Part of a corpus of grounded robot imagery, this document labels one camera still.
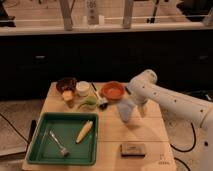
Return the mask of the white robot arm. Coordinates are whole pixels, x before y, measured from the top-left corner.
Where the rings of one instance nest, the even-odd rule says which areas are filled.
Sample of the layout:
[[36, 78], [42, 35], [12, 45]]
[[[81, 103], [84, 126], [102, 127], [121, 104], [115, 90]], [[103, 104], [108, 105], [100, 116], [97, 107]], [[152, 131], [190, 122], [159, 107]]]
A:
[[153, 100], [205, 130], [207, 145], [203, 147], [199, 171], [213, 171], [213, 102], [160, 87], [156, 82], [157, 74], [146, 69], [127, 83], [127, 89], [137, 105]]

